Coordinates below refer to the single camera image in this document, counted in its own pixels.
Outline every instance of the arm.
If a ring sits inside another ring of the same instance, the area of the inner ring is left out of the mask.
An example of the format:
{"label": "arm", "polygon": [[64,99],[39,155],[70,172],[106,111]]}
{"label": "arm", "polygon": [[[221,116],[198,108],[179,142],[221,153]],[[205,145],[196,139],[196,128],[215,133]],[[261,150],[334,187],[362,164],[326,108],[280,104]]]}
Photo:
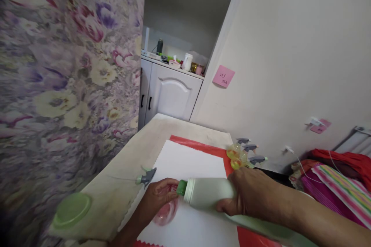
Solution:
{"label": "arm", "polygon": [[285,226],[320,247],[369,246],[371,242],[370,230],[257,169],[239,169],[228,178],[236,187],[237,197],[221,200],[219,212],[249,215]]}
{"label": "arm", "polygon": [[166,178],[148,185],[147,191],[134,211],[128,223],[112,240],[109,247],[133,246],[142,230],[152,221],[157,212],[168,202],[178,197],[176,192],[169,192],[176,179]]}

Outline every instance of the pink sticky note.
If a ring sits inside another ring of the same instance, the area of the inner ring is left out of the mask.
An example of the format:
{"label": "pink sticky note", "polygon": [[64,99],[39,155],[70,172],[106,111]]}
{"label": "pink sticky note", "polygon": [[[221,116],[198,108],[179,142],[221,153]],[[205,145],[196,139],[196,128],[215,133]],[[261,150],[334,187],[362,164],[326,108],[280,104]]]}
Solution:
{"label": "pink sticky note", "polygon": [[321,134],[331,125],[331,123],[329,121],[326,121],[325,119],[320,119],[320,122],[323,123],[323,125],[320,126],[315,125],[310,130],[315,133]]}
{"label": "pink sticky note", "polygon": [[214,76],[213,82],[227,88],[233,78],[233,75],[235,75],[234,71],[220,65]]}

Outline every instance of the radiator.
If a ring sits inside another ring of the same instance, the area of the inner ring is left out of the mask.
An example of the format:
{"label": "radiator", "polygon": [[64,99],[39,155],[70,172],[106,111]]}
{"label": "radiator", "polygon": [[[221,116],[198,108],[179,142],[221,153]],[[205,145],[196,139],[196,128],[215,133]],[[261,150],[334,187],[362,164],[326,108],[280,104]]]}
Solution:
{"label": "radiator", "polygon": [[371,157],[371,129],[355,127],[353,132],[341,142],[335,152],[354,152]]}

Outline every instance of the cabinet door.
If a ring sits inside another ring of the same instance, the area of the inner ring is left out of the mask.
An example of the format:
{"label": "cabinet door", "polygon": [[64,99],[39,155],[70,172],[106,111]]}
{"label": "cabinet door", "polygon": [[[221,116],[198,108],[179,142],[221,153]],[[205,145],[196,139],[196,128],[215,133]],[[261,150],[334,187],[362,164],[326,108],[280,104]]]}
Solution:
{"label": "cabinet door", "polygon": [[153,64],[145,124],[157,113],[189,121],[201,84],[199,78]]}
{"label": "cabinet door", "polygon": [[147,111],[148,91],[150,86],[152,63],[142,59],[140,69],[140,99],[138,131],[144,126]]}

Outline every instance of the red paper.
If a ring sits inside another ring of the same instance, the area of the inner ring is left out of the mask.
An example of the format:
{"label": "red paper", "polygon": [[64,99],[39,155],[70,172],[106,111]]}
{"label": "red paper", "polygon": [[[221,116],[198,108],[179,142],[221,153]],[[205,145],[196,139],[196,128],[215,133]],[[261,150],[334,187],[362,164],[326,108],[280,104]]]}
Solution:
{"label": "red paper", "polygon": [[[223,158],[224,161],[224,168],[225,173],[227,176],[229,176],[233,169],[231,167],[230,159],[227,156],[226,150],[221,149],[218,147],[213,147],[210,145],[205,145],[196,141],[192,141],[189,139],[185,139],[182,137],[171,135],[170,141],[173,141],[175,143],[178,143],[180,145],[184,145],[187,147],[191,147],[193,149],[196,149],[198,151],[202,151],[214,156],[218,156]],[[240,242],[241,247],[245,246],[254,246],[254,247],[282,247],[281,244],[271,241],[262,235],[258,235],[257,233],[254,233],[250,230],[247,230],[245,228],[237,227],[237,233],[238,233],[238,241]],[[159,247],[158,245],[150,245],[146,243],[142,243],[141,241],[137,241],[134,244],[134,247]]]}

